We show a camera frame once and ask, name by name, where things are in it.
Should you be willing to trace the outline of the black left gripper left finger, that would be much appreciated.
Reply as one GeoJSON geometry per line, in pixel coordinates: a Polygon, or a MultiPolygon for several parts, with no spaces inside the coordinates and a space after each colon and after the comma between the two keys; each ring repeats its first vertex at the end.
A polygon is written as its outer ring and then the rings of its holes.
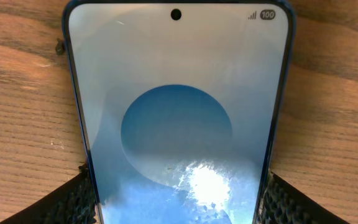
{"type": "Polygon", "coordinates": [[[94,224],[96,200],[88,166],[31,206],[0,224],[94,224]]]}

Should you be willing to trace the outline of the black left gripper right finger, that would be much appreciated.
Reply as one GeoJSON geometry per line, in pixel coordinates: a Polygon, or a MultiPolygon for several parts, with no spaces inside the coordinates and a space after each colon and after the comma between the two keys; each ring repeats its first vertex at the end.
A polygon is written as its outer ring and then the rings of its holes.
{"type": "Polygon", "coordinates": [[[255,217],[256,224],[349,224],[269,172],[255,217]]]}

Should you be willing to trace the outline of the blue Galaxy smartphone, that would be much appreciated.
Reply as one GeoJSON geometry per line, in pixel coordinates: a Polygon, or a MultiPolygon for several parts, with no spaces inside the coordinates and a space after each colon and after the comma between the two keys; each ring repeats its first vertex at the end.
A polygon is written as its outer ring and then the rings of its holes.
{"type": "Polygon", "coordinates": [[[101,223],[255,223],[287,1],[70,1],[62,30],[101,223]]]}

